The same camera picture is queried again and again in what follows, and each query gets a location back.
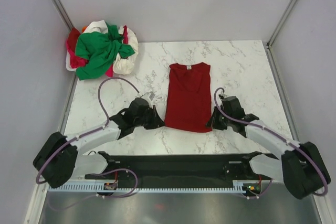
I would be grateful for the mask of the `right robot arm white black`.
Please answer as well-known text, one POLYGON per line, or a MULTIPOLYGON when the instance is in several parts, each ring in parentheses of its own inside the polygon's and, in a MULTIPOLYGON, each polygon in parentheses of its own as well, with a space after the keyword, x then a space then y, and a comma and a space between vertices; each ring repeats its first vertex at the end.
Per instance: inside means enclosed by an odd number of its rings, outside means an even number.
POLYGON ((309 195, 322 197, 328 193, 331 178, 313 143, 300 143, 274 131, 259 117, 245 113, 236 96, 216 94, 214 101, 214 111, 207 127, 222 131, 230 127, 272 154, 253 152, 244 156, 240 172, 245 178, 264 175, 282 182, 297 199, 309 195))

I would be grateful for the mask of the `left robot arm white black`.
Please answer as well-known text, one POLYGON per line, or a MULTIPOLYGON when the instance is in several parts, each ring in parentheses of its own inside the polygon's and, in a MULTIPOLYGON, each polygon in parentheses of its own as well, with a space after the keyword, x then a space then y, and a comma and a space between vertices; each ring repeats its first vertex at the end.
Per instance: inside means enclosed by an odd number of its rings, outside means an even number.
POLYGON ((146 130, 164 126, 156 107, 149 99, 135 98, 128 108, 109 117, 95 129, 65 136, 55 132, 49 136, 33 161, 38 170, 36 182, 44 179, 51 188, 58 188, 70 178, 88 174, 111 178, 115 165, 101 154, 89 157, 86 153, 105 143, 120 140, 133 133, 137 127, 146 130))

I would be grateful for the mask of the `dark red t shirt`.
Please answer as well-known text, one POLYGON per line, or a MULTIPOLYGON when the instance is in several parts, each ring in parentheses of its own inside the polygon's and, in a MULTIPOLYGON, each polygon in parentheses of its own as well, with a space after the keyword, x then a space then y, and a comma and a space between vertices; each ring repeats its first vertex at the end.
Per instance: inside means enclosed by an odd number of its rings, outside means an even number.
POLYGON ((212 131, 206 123, 212 115, 211 66, 170 65, 165 126, 196 133, 212 131))

